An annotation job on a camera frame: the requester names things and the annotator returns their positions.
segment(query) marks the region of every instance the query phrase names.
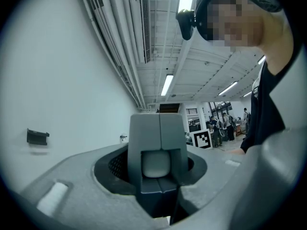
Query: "white pillar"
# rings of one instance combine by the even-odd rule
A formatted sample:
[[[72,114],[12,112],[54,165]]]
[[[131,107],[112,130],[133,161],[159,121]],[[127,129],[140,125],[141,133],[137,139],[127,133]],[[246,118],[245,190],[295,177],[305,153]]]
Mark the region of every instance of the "white pillar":
[[[206,120],[205,120],[205,116],[203,113],[203,106],[201,102],[196,102],[196,107],[197,107],[197,112],[198,112],[198,117],[200,118],[200,124],[201,124],[201,129],[206,129]]]
[[[189,122],[188,122],[188,116],[187,116],[187,110],[186,110],[186,105],[184,103],[180,104],[180,114],[182,115],[182,121],[183,121],[183,127],[184,131],[190,132],[189,130]]]

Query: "person wearing backpack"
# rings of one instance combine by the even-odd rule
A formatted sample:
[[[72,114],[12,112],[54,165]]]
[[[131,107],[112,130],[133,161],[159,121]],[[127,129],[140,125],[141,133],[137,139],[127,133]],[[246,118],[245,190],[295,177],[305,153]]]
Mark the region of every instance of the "person wearing backpack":
[[[250,113],[248,112],[247,108],[244,108],[243,120],[245,122],[245,133],[247,134],[249,123],[250,123]]]
[[[227,115],[226,113],[223,113],[223,121],[224,121],[224,126],[227,127],[227,134],[229,140],[234,140],[234,127],[232,125],[233,118],[232,116]]]
[[[220,146],[222,146],[222,136],[220,134],[220,120],[215,119],[213,116],[210,118],[210,124],[213,126],[213,140],[214,140],[214,148],[217,148],[218,142],[217,138],[220,140]]]

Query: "hand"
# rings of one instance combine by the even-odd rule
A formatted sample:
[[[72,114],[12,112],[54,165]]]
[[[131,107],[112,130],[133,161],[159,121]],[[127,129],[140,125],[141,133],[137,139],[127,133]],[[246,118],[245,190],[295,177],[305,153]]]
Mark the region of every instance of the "hand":
[[[232,154],[237,154],[237,155],[244,155],[245,152],[243,151],[242,148],[238,148],[238,149],[234,149],[231,151],[227,151],[228,153],[232,153]]]

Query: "ceiling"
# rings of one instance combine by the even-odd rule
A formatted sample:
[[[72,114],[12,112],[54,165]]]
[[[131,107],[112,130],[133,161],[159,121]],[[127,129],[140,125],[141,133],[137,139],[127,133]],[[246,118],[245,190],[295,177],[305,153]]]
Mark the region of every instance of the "ceiling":
[[[176,20],[178,3],[179,0],[151,0],[153,59],[137,65],[146,103],[230,101],[251,91],[262,52],[257,48],[212,46],[197,30],[194,38],[183,40]],[[167,74],[174,74],[174,79],[167,95],[161,96]],[[235,87],[218,96],[234,81],[238,81]]]

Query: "floor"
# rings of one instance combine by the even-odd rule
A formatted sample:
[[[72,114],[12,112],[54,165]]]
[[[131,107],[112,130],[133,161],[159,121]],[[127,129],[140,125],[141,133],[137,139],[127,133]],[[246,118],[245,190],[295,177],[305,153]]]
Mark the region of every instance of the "floor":
[[[223,146],[221,146],[219,148],[224,150],[224,151],[230,151],[230,150],[240,148],[244,137],[245,137],[245,135],[239,135],[238,137],[235,137],[235,140],[223,141]]]

